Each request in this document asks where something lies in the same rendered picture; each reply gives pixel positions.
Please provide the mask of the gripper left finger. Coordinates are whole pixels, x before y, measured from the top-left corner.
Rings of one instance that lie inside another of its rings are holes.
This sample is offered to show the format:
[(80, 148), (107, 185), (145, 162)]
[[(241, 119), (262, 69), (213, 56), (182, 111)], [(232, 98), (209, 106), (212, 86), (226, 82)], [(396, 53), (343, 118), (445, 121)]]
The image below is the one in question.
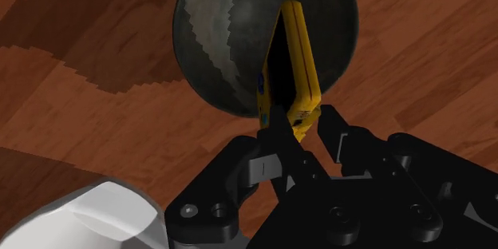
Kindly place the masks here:
[(164, 212), (168, 243), (229, 243), (239, 232), (239, 207), (252, 187), (239, 182), (250, 160), (261, 155), (278, 156), (283, 173), (296, 185), (328, 180), (329, 176), (311, 152), (294, 137), (287, 114), (279, 105), (269, 112), (269, 126), (256, 137), (233, 138)]

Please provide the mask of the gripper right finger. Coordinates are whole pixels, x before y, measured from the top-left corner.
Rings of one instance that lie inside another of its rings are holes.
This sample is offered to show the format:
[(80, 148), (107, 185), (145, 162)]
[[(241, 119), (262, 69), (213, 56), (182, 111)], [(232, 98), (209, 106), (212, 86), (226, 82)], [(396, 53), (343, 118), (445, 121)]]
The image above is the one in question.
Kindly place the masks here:
[(365, 203), (361, 236), (380, 242), (498, 242), (498, 174), (405, 132), (387, 139), (322, 105), (318, 135)]

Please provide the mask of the yellow handheld device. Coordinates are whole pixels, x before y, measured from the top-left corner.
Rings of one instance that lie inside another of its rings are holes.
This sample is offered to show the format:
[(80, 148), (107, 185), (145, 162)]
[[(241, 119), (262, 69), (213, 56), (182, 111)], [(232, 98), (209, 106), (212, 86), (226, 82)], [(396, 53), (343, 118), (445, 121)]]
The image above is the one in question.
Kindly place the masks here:
[(298, 1), (286, 0), (279, 8), (256, 96), (260, 127), (269, 126), (271, 107), (280, 105), (297, 141), (321, 114), (322, 92)]

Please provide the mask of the white rounded object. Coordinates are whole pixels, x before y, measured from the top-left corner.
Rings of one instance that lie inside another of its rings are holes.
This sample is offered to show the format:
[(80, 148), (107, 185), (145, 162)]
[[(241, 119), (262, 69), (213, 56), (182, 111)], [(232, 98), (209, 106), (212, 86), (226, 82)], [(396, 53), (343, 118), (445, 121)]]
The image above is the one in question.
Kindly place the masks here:
[(169, 249), (169, 245), (159, 205), (137, 188), (107, 179), (21, 219), (0, 239), (0, 249)]

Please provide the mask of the dark grey round bowl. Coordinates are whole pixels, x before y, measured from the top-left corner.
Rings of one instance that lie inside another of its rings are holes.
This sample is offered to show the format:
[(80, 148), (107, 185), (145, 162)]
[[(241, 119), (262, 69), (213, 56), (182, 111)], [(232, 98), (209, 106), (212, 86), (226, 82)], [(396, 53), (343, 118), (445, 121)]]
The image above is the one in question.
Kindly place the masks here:
[[(257, 117), (257, 76), (283, 1), (177, 0), (172, 23), (176, 60), (208, 104), (238, 117)], [(326, 92), (354, 55), (357, 0), (296, 1), (302, 4), (320, 88)]]

